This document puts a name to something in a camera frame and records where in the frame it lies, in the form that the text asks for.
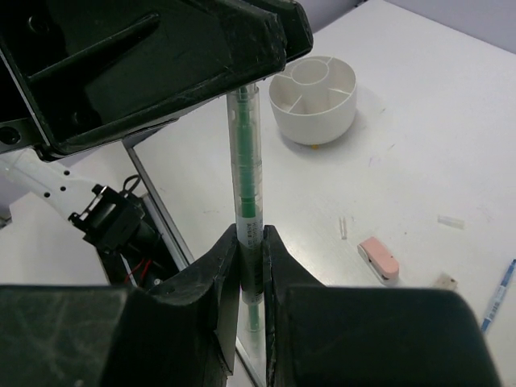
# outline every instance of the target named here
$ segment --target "wire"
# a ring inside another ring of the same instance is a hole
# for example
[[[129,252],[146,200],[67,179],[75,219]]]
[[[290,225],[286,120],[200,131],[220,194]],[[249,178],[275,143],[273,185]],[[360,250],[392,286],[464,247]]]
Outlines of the wire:
[[[131,272],[130,272],[129,274],[127,274],[126,279],[125,279],[125,280],[123,280],[123,283],[124,283],[124,284],[126,284],[126,283],[129,281],[129,279],[131,278],[131,276],[135,273],[135,271],[136,271],[136,270],[138,270],[138,269],[139,269],[139,267],[140,267],[142,264],[144,264],[144,262],[145,262],[145,258],[143,258],[143,259],[139,262],[139,264],[137,264],[137,265],[135,266],[135,268],[133,268],[133,269],[131,270]]]
[[[148,262],[145,264],[144,270],[142,271],[142,275],[139,276],[139,286],[140,287],[145,281],[145,276],[147,275],[148,268],[151,266],[151,264],[152,264],[152,260],[148,260]]]
[[[127,188],[130,182],[135,181],[131,187]],[[132,175],[129,176],[124,182],[123,182],[123,192],[128,192],[129,194],[132,194],[132,191],[136,189],[136,187],[139,185],[139,183],[142,181],[142,178],[139,175]]]

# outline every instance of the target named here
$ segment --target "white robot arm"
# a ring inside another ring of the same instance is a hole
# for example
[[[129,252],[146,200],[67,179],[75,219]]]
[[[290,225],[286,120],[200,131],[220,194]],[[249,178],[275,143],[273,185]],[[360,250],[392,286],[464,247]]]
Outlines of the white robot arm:
[[[0,173],[45,200],[66,220],[81,214],[96,198],[97,184],[58,162],[44,163],[32,149],[0,155]]]

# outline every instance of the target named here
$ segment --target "marker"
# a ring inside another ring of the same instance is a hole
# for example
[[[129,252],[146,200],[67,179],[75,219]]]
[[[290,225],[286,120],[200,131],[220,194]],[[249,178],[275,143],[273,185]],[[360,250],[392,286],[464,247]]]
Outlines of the marker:
[[[486,332],[489,328],[489,325],[494,320],[494,316],[497,315],[498,309],[500,309],[501,302],[503,298],[506,296],[507,287],[509,286],[510,278],[513,276],[514,268],[516,268],[516,260],[513,260],[506,271],[505,276],[503,276],[503,280],[501,280],[500,286],[498,286],[497,292],[494,294],[493,300],[491,302],[491,306],[489,311],[484,317],[484,321],[482,321],[481,331]]]
[[[264,218],[260,139],[260,94],[256,84],[227,95],[236,236],[240,242],[242,299],[248,305],[249,330],[259,331],[263,300]]]

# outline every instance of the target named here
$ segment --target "blue pen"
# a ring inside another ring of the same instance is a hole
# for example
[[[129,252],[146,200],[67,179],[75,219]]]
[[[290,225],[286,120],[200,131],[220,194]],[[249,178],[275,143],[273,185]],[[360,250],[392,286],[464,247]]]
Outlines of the blue pen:
[[[493,301],[491,302],[491,307],[489,308],[487,314],[484,317],[484,321],[482,321],[481,331],[486,332],[487,328],[494,320],[494,316],[497,315],[498,309],[500,309],[501,302],[503,298],[506,296],[507,287],[509,286],[510,278],[513,276],[514,268],[516,268],[516,260],[513,260],[506,271],[505,276],[503,276],[503,280],[501,280],[500,286],[498,286],[497,292],[494,294]]]

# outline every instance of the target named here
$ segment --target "eraser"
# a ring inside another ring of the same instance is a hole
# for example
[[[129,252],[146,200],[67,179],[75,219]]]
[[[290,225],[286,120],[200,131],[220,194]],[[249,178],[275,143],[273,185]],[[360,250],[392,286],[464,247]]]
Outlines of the eraser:
[[[359,244],[358,252],[382,282],[393,283],[399,277],[399,263],[375,237]]]

